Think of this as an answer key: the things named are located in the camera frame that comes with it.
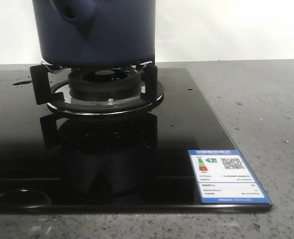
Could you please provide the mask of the black pot support grate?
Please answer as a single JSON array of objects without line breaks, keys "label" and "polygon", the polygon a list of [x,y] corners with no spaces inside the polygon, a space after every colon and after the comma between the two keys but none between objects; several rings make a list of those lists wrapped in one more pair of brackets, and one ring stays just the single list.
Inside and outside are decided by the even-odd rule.
[{"label": "black pot support grate", "polygon": [[58,74],[63,68],[42,63],[30,68],[35,100],[38,105],[47,104],[48,108],[67,117],[114,117],[151,111],[161,104],[164,98],[163,85],[157,79],[157,66],[151,61],[138,66],[125,66],[109,69],[129,68],[141,75],[139,93],[124,98],[109,98],[106,101],[86,101],[70,94],[68,76],[65,81],[55,85],[49,82],[49,74]]}]

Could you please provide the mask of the dark blue cooking pot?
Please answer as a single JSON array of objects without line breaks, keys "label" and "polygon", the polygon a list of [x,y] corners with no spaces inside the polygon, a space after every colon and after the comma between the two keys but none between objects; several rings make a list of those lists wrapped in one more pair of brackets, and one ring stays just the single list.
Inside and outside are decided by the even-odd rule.
[{"label": "dark blue cooking pot", "polygon": [[153,0],[35,0],[42,58],[69,68],[121,67],[155,56]]}]

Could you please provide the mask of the black round gas burner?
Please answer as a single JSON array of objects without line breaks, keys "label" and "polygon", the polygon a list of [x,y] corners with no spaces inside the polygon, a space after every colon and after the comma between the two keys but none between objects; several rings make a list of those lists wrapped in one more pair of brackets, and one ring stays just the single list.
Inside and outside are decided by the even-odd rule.
[{"label": "black round gas burner", "polygon": [[68,75],[71,96],[86,101],[133,96],[140,92],[141,81],[141,75],[129,68],[79,69]]}]

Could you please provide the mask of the blue energy efficiency label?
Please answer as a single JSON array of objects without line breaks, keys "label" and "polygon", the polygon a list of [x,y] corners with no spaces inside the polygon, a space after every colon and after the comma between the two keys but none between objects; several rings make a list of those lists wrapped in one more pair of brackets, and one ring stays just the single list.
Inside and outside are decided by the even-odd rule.
[{"label": "blue energy efficiency label", "polygon": [[240,151],[188,150],[200,197],[205,204],[271,204]]}]

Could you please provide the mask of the black glass gas stove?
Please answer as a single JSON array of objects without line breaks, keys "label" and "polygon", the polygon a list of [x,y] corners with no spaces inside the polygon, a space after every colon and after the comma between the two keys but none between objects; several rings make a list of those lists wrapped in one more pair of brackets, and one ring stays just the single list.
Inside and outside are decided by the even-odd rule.
[{"label": "black glass gas stove", "polygon": [[188,150],[237,147],[185,69],[126,119],[66,119],[35,103],[28,70],[0,70],[0,214],[266,212],[205,204]]}]

